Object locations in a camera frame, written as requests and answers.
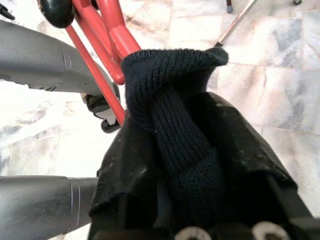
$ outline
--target metal rod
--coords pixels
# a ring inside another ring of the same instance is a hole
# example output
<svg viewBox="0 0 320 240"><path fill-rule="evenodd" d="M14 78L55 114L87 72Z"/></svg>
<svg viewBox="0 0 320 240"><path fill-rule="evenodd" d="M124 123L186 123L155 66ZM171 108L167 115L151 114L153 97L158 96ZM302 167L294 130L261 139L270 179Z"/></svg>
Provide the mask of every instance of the metal rod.
<svg viewBox="0 0 320 240"><path fill-rule="evenodd" d="M244 17L247 15L250 9L256 4L257 1L258 0L250 0L250 2L245 6L242 12L240 12L240 14L235 18L235 20L231 23L231 25L219 39L216 46L221 47L225 43L225 41L230 37L230 35L233 33L233 31L236 29L236 27L239 25L242 19L244 19Z"/></svg>

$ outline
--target black leather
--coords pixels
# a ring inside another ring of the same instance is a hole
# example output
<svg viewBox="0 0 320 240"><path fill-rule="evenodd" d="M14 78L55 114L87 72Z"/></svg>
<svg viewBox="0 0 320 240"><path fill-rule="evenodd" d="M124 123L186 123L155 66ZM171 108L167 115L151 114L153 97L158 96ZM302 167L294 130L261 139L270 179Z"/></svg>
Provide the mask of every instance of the black leather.
<svg viewBox="0 0 320 240"><path fill-rule="evenodd" d="M57 28L66 28L74 20L72 0L37 0L45 18Z"/></svg>

